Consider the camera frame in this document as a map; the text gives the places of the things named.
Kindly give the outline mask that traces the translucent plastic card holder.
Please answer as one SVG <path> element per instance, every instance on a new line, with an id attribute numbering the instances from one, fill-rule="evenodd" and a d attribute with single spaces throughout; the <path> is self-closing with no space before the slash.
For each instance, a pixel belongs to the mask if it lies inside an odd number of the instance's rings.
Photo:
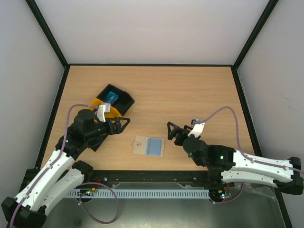
<path id="1" fill-rule="evenodd" d="M 133 142 L 133 154 L 163 157 L 165 139 L 148 136 L 136 136 Z"/>

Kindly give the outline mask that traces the light blue card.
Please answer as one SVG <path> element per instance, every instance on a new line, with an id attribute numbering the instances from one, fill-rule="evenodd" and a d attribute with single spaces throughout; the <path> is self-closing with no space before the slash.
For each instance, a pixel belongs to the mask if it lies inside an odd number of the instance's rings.
<path id="1" fill-rule="evenodd" d="M 163 156 L 165 140 L 163 138 L 148 137 L 145 144 L 145 154 L 148 156 Z"/>

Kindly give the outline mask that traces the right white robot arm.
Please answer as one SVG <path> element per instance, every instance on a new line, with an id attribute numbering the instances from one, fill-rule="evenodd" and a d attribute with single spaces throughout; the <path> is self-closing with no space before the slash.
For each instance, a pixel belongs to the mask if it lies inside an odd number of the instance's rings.
<path id="1" fill-rule="evenodd" d="M 200 139 L 203 123 L 180 128 L 168 122 L 167 129 L 168 140 L 182 146 L 197 166 L 208 168 L 207 180 L 212 186 L 218 186 L 221 182 L 245 182 L 278 188 L 290 195 L 304 192 L 301 160 L 298 157 L 274 160 L 223 145 L 208 145 Z"/>

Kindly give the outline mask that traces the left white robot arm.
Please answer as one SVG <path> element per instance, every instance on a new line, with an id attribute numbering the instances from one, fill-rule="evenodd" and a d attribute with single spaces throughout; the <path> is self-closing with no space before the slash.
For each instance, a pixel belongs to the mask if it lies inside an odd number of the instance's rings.
<path id="1" fill-rule="evenodd" d="M 51 210 L 74 188 L 91 184 L 94 168 L 78 160 L 87 148 L 97 151 L 109 135 L 120 134 L 129 118 L 98 117 L 90 109 L 81 109 L 72 124 L 66 124 L 48 162 L 15 197 L 1 204 L 11 228 L 40 228 Z"/>

